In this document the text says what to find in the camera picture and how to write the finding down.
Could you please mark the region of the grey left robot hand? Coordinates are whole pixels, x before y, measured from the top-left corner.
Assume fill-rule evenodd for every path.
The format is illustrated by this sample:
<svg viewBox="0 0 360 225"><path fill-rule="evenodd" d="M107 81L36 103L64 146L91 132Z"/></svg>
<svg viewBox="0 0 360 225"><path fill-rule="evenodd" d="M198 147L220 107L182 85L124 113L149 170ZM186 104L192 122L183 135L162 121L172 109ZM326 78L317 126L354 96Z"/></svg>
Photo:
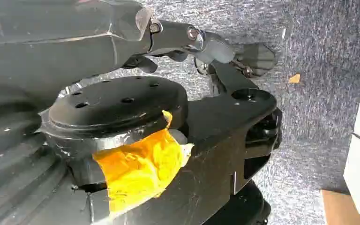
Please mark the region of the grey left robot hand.
<svg viewBox="0 0 360 225"><path fill-rule="evenodd" d="M0 225L263 225L273 67L134 0L0 0Z"/></svg>

